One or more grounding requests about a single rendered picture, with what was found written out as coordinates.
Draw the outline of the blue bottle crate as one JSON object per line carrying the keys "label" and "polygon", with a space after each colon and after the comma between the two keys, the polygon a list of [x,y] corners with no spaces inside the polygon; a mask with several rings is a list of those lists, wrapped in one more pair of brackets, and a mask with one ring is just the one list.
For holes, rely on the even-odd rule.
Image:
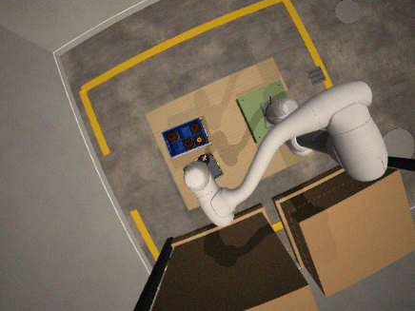
{"label": "blue bottle crate", "polygon": [[[194,121],[195,120],[195,121]],[[164,138],[164,140],[165,140],[165,143],[166,143],[166,145],[167,145],[167,148],[168,148],[168,152],[169,152],[169,155],[170,155],[170,157],[172,158],[172,157],[175,157],[175,156],[177,156],[177,155],[180,155],[180,154],[182,154],[182,153],[185,153],[185,152],[187,152],[187,151],[189,151],[189,150],[192,150],[192,149],[194,149],[194,148],[197,148],[197,147],[199,147],[199,146],[203,146],[203,145],[206,145],[206,144],[208,144],[208,137],[207,137],[207,135],[206,135],[206,133],[205,133],[205,131],[204,131],[204,128],[203,128],[203,126],[202,126],[202,123],[201,123],[201,120],[199,120],[198,118],[196,118],[196,119],[194,119],[194,120],[191,120],[191,121],[189,121],[189,122],[186,122],[185,124],[181,124],[181,125],[179,125],[179,126],[176,126],[176,128],[174,127],[174,128],[171,128],[171,129],[169,129],[169,130],[166,130],[166,131],[164,131],[164,132],[162,132],[162,135],[163,135],[163,138]],[[191,130],[190,130],[190,125],[192,124],[192,123],[198,123],[200,126],[201,126],[201,131],[203,131],[203,132],[198,132],[198,133],[194,133],[194,132],[192,132]],[[180,142],[179,142],[179,140],[177,141],[177,142],[171,142],[171,141],[169,141],[168,140],[168,134],[171,132],[171,131],[174,131],[174,132],[178,132],[178,135],[179,135],[179,137],[180,137]],[[164,134],[163,134],[164,133]],[[196,134],[196,135],[195,135]],[[195,143],[195,137],[197,136],[197,135],[204,135],[205,136],[205,138],[206,138],[206,141],[202,144],[202,145],[197,145],[196,143]],[[186,140],[186,138],[187,139],[193,139],[193,141],[194,141],[194,143],[195,143],[195,146],[193,147],[193,148],[185,148],[185,146],[184,146],[184,141]],[[183,140],[184,139],[184,140]]]}

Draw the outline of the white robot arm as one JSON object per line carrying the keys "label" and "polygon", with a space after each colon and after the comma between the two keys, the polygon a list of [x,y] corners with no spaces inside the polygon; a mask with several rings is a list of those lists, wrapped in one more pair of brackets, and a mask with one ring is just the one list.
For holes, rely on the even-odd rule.
{"label": "white robot arm", "polygon": [[[184,172],[185,184],[214,224],[231,224],[237,204],[251,195],[284,142],[297,156],[306,156],[312,149],[328,154],[357,181],[369,182],[384,175],[387,150],[367,108],[372,92],[365,82],[329,87],[300,106],[290,98],[269,98],[270,103],[261,104],[261,109],[265,127],[273,128],[260,143],[238,187],[219,187],[208,164],[200,160],[189,164]],[[268,121],[267,111],[275,125]]]}

